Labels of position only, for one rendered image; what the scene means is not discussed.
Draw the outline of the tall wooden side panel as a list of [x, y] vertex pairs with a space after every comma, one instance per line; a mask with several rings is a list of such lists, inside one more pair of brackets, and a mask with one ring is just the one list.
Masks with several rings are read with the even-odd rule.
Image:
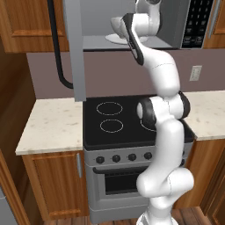
[[25, 54], [7, 54], [0, 40], [0, 225], [39, 225], [40, 213], [16, 148], [35, 94]]

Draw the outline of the grey microwave oven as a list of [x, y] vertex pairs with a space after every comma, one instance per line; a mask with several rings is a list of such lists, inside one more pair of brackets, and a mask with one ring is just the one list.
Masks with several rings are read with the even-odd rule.
[[[203, 48], [214, 0], [162, 0], [161, 29], [144, 45], [158, 49]], [[110, 19], [133, 12], [135, 0], [80, 0], [85, 50], [127, 49], [126, 44], [112, 43]]]

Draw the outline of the wooden base cupboard door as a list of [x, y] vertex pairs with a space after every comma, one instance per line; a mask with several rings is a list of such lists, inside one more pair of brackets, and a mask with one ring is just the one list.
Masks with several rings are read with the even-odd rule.
[[[76, 154], [83, 169], [79, 177]], [[22, 156], [43, 221], [89, 214], [83, 151]]]

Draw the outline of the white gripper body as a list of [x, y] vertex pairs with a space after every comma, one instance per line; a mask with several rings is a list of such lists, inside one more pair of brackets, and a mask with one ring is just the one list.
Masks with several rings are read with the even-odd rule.
[[135, 0], [135, 12], [136, 13], [147, 13], [148, 3], [146, 0]]

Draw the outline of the black hob stove range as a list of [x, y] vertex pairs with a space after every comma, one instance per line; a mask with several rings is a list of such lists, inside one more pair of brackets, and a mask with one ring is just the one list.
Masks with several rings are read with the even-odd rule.
[[[147, 205], [146, 207], [100, 209], [97, 203], [98, 187], [92, 168], [110, 164], [153, 161], [156, 153], [156, 128], [144, 125], [137, 114], [138, 104], [149, 98], [153, 97], [87, 98], [83, 102], [83, 150], [90, 220], [93, 224], [130, 218], [138, 221], [148, 207]], [[185, 160], [192, 148], [194, 135], [183, 119], [180, 122], [185, 130], [185, 144], [180, 166], [185, 168]], [[144, 158], [147, 152], [152, 154], [149, 160]], [[136, 154], [134, 161], [128, 159], [130, 154]], [[114, 155], [120, 156], [119, 162], [113, 161]], [[105, 158], [102, 164], [96, 162], [98, 156]]]

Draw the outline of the wooden base cupboard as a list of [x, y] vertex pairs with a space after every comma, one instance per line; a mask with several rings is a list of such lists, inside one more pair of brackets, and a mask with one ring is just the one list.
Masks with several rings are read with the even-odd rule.
[[172, 210], [178, 225], [225, 225], [225, 140], [195, 141], [185, 166], [194, 187]]

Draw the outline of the grey oven door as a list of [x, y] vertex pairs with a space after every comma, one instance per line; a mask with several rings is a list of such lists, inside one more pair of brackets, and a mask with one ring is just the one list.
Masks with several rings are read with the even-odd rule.
[[[99, 170], [120, 169], [130, 167], [149, 166], [152, 161], [144, 163], [119, 163], [107, 166], [97, 166]], [[136, 188], [136, 179], [142, 173], [140, 171], [96, 174], [97, 203], [100, 209], [119, 209], [125, 207], [146, 207], [148, 199], [142, 197]]]

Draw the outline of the white wall socket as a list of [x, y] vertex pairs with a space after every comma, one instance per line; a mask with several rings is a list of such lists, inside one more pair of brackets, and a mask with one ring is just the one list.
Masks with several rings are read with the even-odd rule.
[[190, 81], [198, 81], [200, 78], [200, 72], [201, 72], [202, 66], [201, 65], [195, 65], [192, 67], [191, 75], [190, 75]]

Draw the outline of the white microwave turntable plate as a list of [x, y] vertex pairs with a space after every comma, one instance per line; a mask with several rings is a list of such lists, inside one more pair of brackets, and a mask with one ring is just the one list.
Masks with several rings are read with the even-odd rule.
[[[110, 41], [112, 44], [127, 45], [127, 39], [125, 37], [119, 36], [117, 33], [108, 34], [105, 39]], [[140, 36], [139, 41], [145, 43], [149, 39], [149, 36]]]

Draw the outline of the grey microwave door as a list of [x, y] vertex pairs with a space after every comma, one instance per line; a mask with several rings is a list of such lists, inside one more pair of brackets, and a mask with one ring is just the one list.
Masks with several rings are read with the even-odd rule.
[[86, 100], [80, 0], [63, 0], [75, 101]]

